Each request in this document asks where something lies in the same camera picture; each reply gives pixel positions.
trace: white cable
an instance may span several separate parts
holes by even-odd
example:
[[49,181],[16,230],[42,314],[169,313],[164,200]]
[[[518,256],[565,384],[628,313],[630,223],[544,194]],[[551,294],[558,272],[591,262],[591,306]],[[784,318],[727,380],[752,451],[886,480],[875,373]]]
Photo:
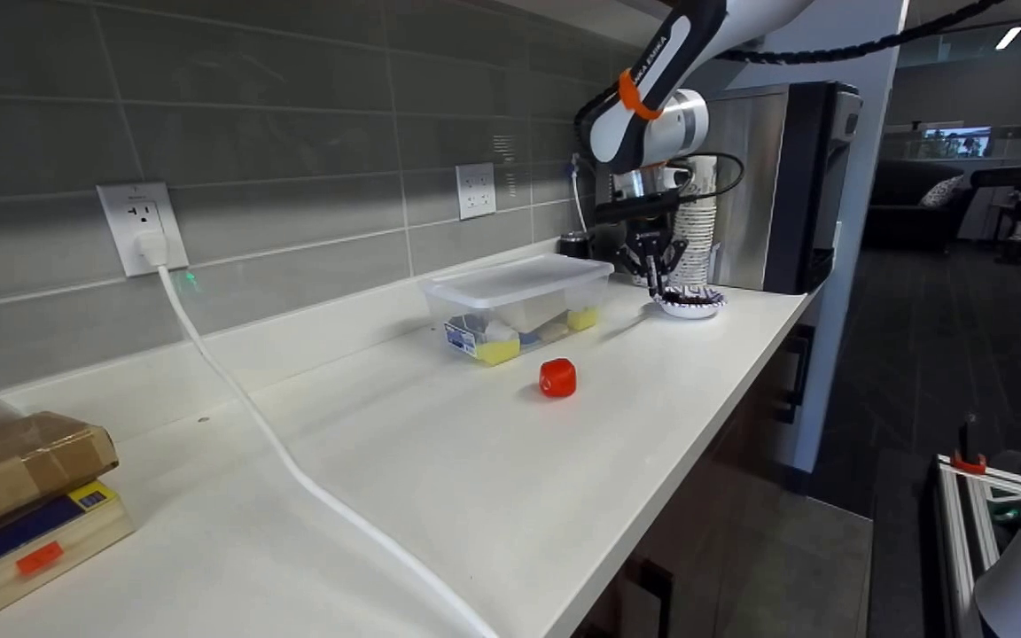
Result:
[[576,211],[577,211],[577,230],[589,234],[586,228],[586,210],[580,210],[580,155],[571,155],[571,194],[576,194]]
[[303,464],[294,459],[294,455],[289,451],[289,443],[276,435],[276,429],[268,424],[268,418],[263,416],[259,399],[242,385],[239,376],[232,376],[215,356],[211,356],[211,346],[201,345],[193,314],[183,313],[179,288],[169,283],[166,267],[156,267],[166,306],[174,308],[174,314],[182,318],[187,339],[194,345],[198,359],[215,373],[215,380],[250,408],[251,422],[259,424],[259,432],[265,435],[265,443],[273,446],[276,459],[294,475],[294,481],[316,495],[324,508],[329,508],[336,517],[344,517],[348,526],[356,526],[363,536],[368,536],[368,543],[375,543],[389,561],[398,561],[403,569],[411,569],[452,614],[455,621],[474,636],[474,638],[495,638],[495,631],[441,576],[432,575],[427,562],[417,562],[411,554],[403,554],[402,543],[395,543],[385,533],[381,533],[371,521],[365,521],[358,509],[350,509],[348,504],[342,504],[332,491],[328,491],[316,480],[307,480],[303,472]]

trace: black cable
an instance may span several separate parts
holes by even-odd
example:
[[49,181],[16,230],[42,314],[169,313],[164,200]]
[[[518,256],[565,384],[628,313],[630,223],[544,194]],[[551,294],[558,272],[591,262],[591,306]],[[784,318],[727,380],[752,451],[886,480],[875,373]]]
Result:
[[855,45],[836,45],[836,51],[729,51],[729,54],[722,54],[722,60],[742,60],[742,63],[834,63],[834,60],[855,60],[855,57],[870,57],[870,54],[879,54],[879,51],[895,51],[895,45],[914,41],[914,39],[938,35],[938,31],[960,26],[960,22],[970,22],[982,9],[993,9],[995,5],[1002,5],[1002,0],[976,0],[976,5],[966,5],[966,8],[959,8],[949,14],[934,18],[924,26],[914,26],[914,27],[883,35],[883,39],[855,41]]
[[701,194],[680,194],[680,201],[720,200],[720,194],[734,191],[734,187],[746,181],[746,174],[748,174],[748,165],[746,165],[742,155],[729,155],[729,152],[694,152],[694,155],[716,155],[716,158],[727,158],[727,164],[736,165],[736,174],[734,174],[729,185],[722,185],[722,187],[716,187],[716,191],[701,191]]

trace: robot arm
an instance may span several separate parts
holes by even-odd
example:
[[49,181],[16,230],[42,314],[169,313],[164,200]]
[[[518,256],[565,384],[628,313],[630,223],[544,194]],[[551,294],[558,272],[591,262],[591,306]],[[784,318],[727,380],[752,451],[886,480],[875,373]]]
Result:
[[577,115],[597,164],[612,174],[687,155],[708,131],[699,93],[676,89],[699,63],[788,26],[813,0],[670,0],[670,18],[617,89]]

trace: stack of boxes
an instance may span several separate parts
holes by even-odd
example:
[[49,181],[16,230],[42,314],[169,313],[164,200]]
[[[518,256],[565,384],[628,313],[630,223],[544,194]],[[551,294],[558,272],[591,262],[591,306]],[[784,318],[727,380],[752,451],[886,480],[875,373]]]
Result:
[[0,608],[131,533],[98,424],[65,416],[0,422]]

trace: power cord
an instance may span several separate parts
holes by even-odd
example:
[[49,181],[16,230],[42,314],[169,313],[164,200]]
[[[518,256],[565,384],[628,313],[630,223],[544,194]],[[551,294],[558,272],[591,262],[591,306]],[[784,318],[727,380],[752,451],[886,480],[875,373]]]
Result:
[[834,63],[834,60],[872,57],[879,51],[895,51],[895,45],[904,45],[904,41],[914,41],[914,39],[938,35],[938,31],[960,26],[960,22],[970,22],[976,14],[993,9],[995,5],[1002,5],[1002,0],[976,0],[976,5],[966,5],[966,8],[959,8],[949,14],[922,22],[914,27],[891,31],[883,39],[870,39],[870,41],[855,41],[855,45],[839,45],[839,51],[727,51],[722,60],[742,60],[742,63]]
[[571,191],[576,191],[576,215],[577,215],[577,230],[589,234],[586,223],[586,207],[580,207],[580,155],[571,155]]
[[729,185],[722,185],[722,187],[716,187],[716,191],[680,194],[680,201],[720,200],[720,194],[734,191],[734,187],[746,181],[746,174],[748,174],[746,158],[734,155],[734,152],[694,152],[694,155],[716,155],[716,158],[727,158],[727,164],[734,164],[736,174],[734,174]]
[[239,398],[239,403],[246,403],[250,418],[259,424],[259,432],[265,435],[265,443],[273,446],[276,459],[292,472],[292,480],[324,508],[329,508],[342,521],[348,521],[350,528],[358,528],[371,545],[381,545],[389,561],[398,561],[408,575],[414,575],[432,600],[441,600],[446,607],[446,614],[474,638],[495,638],[495,631],[435,575],[430,569],[421,561],[414,561],[402,543],[395,543],[382,528],[375,528],[371,521],[365,521],[358,509],[350,509],[348,504],[342,504],[332,491],[328,491],[316,480],[307,480],[307,472],[297,464],[297,456],[292,455],[292,446],[276,435],[276,429],[268,424],[268,418],[263,416],[259,399],[242,385],[239,376],[232,376],[221,359],[201,345],[193,314],[182,306],[182,294],[169,281],[166,270],[166,244],[160,249],[156,240],[142,240],[142,256],[156,267],[166,306],[174,308],[179,324],[183,327],[183,335],[193,339],[193,346],[198,351],[198,359],[205,360],[205,369]]

